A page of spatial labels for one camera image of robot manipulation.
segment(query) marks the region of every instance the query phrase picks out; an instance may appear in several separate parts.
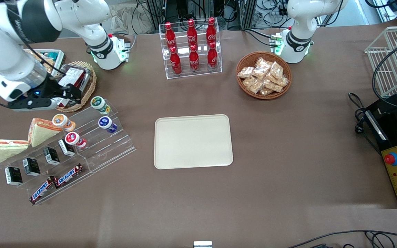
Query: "brown basket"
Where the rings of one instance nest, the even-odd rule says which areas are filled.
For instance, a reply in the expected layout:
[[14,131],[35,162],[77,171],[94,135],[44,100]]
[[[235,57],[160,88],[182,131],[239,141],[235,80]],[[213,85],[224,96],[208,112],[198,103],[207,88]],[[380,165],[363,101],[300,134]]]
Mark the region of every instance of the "brown basket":
[[81,104],[76,104],[69,108],[57,107],[56,109],[61,112],[74,112],[74,111],[82,108],[90,100],[91,94],[93,94],[94,89],[96,88],[96,79],[97,79],[96,73],[94,72],[94,68],[89,63],[82,62],[82,61],[75,61],[75,62],[71,62],[69,64],[78,65],[78,66],[88,68],[91,72],[91,75],[90,75],[90,79],[88,81],[88,85],[85,86],[84,92],[82,92],[83,97],[81,99]]
[[[262,96],[260,94],[254,94],[251,91],[249,91],[244,85],[243,85],[243,81],[241,78],[239,78],[237,75],[239,72],[241,72],[241,69],[243,69],[244,67],[248,67],[248,66],[253,66],[255,67],[255,63],[257,63],[257,60],[259,57],[263,57],[266,61],[271,61],[274,62],[276,61],[280,66],[283,67],[284,72],[283,74],[287,77],[287,79],[289,80],[288,85],[286,85],[283,88],[283,91],[281,92],[273,92],[267,96]],[[289,89],[290,84],[292,83],[292,72],[290,71],[290,67],[289,65],[279,56],[271,53],[271,52],[263,52],[263,51],[258,51],[258,52],[251,52],[248,55],[244,56],[243,58],[241,58],[241,60],[238,62],[237,65],[237,69],[236,69],[236,77],[237,77],[237,82],[238,85],[240,86],[240,88],[246,92],[247,94],[249,94],[250,96],[253,96],[255,98],[258,99],[275,99],[279,96],[281,96],[282,94],[286,93],[286,91]]]

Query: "robotic arm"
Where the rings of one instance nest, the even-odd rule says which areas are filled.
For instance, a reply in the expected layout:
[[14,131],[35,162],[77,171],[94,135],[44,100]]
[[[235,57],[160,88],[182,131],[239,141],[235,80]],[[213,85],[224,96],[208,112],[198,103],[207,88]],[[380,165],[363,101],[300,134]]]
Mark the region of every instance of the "robotic arm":
[[0,96],[17,111],[53,109],[51,97],[80,101],[74,86],[59,86],[20,44],[55,41],[62,28],[80,35],[96,63],[111,70],[126,60],[123,39],[109,37],[99,23],[107,20],[104,0],[5,0],[0,3]]
[[304,58],[310,40],[316,31],[315,17],[342,10],[348,0],[289,0],[287,11],[294,19],[291,30],[284,30],[281,57],[287,63],[298,63]]

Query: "sandwich slice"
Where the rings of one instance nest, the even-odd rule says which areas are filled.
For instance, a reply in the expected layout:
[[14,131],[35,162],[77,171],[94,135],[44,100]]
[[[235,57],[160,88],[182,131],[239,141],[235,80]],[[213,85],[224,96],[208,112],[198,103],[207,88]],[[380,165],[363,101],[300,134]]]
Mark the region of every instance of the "sandwich slice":
[[32,147],[38,146],[61,131],[52,121],[33,118],[29,128],[29,142]]
[[29,147],[26,140],[0,139],[0,163],[25,151]]

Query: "acrylic display rack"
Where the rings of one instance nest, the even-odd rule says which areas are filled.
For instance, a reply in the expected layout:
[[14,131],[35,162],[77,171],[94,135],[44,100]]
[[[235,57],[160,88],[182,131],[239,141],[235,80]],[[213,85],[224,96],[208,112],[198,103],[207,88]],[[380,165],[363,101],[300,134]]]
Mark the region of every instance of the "acrylic display rack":
[[[87,147],[84,149],[77,149],[75,146],[73,146],[76,152],[73,157],[66,156],[62,153],[62,150],[58,144],[58,140],[62,140],[67,133],[60,132],[41,145],[35,148],[30,146],[21,154],[18,154],[0,163],[0,168],[3,170],[8,166],[20,168],[23,183],[17,187],[27,190],[28,197],[26,197],[26,201],[28,201],[28,198],[35,193],[35,191],[46,181],[49,176],[55,176],[57,179],[59,179],[78,163],[80,163],[83,167],[83,170],[77,176],[74,176],[60,188],[56,189],[53,186],[51,189],[47,190],[47,192],[38,201],[36,201],[35,206],[42,204],[43,202],[67,190],[78,182],[81,182],[89,176],[92,176],[102,168],[105,168],[113,162],[135,151],[135,147],[131,142],[129,135],[125,130],[123,130],[123,126],[117,118],[117,110],[107,99],[105,99],[105,101],[111,107],[110,113],[105,116],[109,116],[113,123],[117,125],[117,131],[114,133],[110,134],[105,129],[102,129],[98,126],[98,120],[102,115],[99,113],[99,111],[89,107],[73,116],[69,116],[69,119],[76,123],[76,129],[74,132],[79,133],[82,138],[87,140]],[[46,146],[57,151],[60,164],[47,164],[42,151]],[[38,161],[41,171],[40,175],[29,176],[25,174],[22,160],[27,157],[34,158]]]
[[206,44],[206,29],[208,28],[208,20],[207,19],[196,20],[195,29],[197,30],[197,53],[198,53],[198,59],[200,61],[199,70],[196,73],[192,73],[189,67],[189,46],[186,35],[188,30],[188,22],[187,21],[172,22],[171,27],[172,27],[172,31],[174,31],[175,33],[175,38],[177,41],[177,53],[180,57],[182,74],[178,76],[174,75],[174,71],[172,70],[171,61],[170,61],[170,50],[168,49],[168,46],[166,44],[165,25],[161,24],[159,25],[159,34],[160,34],[160,43],[162,45],[162,56],[165,65],[165,72],[167,79],[219,73],[223,71],[222,45],[220,43],[220,32],[216,19],[215,19],[215,29],[216,29],[215,49],[217,51],[217,70],[215,72],[208,71],[208,45]]

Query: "coca-cola bottle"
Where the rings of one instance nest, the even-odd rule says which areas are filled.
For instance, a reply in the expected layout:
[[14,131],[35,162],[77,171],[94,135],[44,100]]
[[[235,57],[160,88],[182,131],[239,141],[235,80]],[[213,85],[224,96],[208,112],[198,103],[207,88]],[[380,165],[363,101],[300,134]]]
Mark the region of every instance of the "coca-cola bottle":
[[174,75],[178,76],[182,73],[182,66],[180,65],[180,57],[177,54],[177,49],[175,47],[170,47],[170,61]]
[[197,46],[197,31],[195,30],[194,24],[195,23],[193,19],[188,20],[188,31],[186,35],[188,37],[189,47],[191,47],[193,44]]
[[199,55],[197,54],[197,46],[193,44],[189,49],[191,50],[189,53],[189,66],[191,67],[191,72],[196,74],[199,71]]
[[215,50],[215,42],[209,44],[208,51],[208,71],[215,72],[217,70],[217,51]]
[[175,47],[175,49],[177,49],[177,41],[175,40],[175,33],[171,29],[171,23],[170,22],[165,23],[165,28],[166,28],[166,44],[168,45],[168,48]]
[[215,29],[215,19],[214,17],[209,17],[208,19],[208,28],[206,29],[206,43],[211,44],[211,42],[215,42],[217,30]]

